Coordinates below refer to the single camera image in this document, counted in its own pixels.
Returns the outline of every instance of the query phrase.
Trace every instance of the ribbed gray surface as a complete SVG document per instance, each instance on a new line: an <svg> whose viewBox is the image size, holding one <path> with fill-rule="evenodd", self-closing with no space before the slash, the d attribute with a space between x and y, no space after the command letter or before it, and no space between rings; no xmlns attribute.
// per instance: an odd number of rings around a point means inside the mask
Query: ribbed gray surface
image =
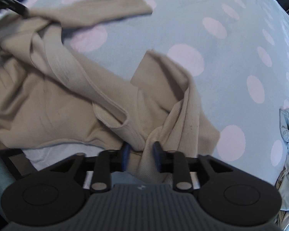
<svg viewBox="0 0 289 231"><path fill-rule="evenodd" d="M191 194L169 185L119 184L111 192L94 194L73 218L49 227L30 228L15 223L4 231L278 231L273 224L238 228L208 216Z"/></svg>

